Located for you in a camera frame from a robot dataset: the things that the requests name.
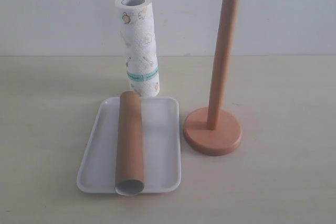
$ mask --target white wall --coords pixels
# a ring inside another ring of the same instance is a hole
[[[222,0],[152,0],[158,55],[212,55]],[[114,0],[0,0],[0,55],[121,55]],[[336,0],[241,0],[235,55],[336,54]]]

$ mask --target cardboard tube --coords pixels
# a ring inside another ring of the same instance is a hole
[[[141,99],[134,91],[120,96],[115,192],[133,196],[144,188]]]

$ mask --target tray rim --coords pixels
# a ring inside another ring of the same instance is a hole
[[[105,100],[103,100],[100,105],[99,105],[99,109],[98,109],[98,112],[97,112],[97,116],[95,118],[95,121],[93,123],[93,127],[92,127],[92,130],[91,130],[91,133],[90,133],[90,137],[89,137],[89,141],[88,141],[88,144],[85,148],[85,152],[83,154],[83,158],[82,158],[82,161],[80,163],[80,167],[79,167],[79,170],[78,170],[78,174],[77,174],[77,178],[76,178],[76,184],[77,184],[77,187],[79,190],[81,190],[82,192],[84,193],[88,193],[88,194],[117,194],[114,190],[113,192],[111,192],[109,189],[107,190],[101,190],[100,192],[97,192],[95,189],[90,189],[86,186],[84,186],[81,182],[81,176],[82,176],[82,172],[83,172],[83,169],[84,169],[84,166],[85,166],[85,161],[87,159],[87,156],[89,154],[89,150],[90,150],[90,146],[91,146],[91,143],[92,143],[92,140],[93,140],[93,134],[97,128],[97,124],[98,124],[98,121],[99,121],[99,117],[100,117],[100,113],[101,113],[101,109],[103,107],[104,104],[107,104],[109,101],[111,100],[119,100],[120,97],[110,97],[110,98],[107,98]],[[180,185],[181,183],[181,180],[182,180],[182,164],[181,164],[181,139],[180,139],[180,107],[179,107],[179,102],[177,101],[177,99],[173,98],[173,97],[140,97],[141,100],[157,100],[157,99],[160,99],[160,100],[172,100],[175,104],[176,104],[176,122],[177,122],[177,131],[176,131],[176,140],[177,140],[177,163],[178,163],[178,166],[177,166],[177,181],[176,183],[169,187],[169,188],[164,188],[163,190],[160,190],[160,191],[152,191],[152,190],[145,190],[140,192],[141,194],[156,194],[156,193],[169,193],[171,191],[174,191],[178,188],[178,186]]]

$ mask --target green label on paper towel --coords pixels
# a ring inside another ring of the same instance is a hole
[[[147,74],[133,74],[127,71],[128,78],[132,81],[149,81],[158,74],[159,68],[156,67],[152,72]]]

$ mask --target wooden pole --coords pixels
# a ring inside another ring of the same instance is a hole
[[[207,128],[217,127],[234,39],[239,0],[223,0],[211,80]]]

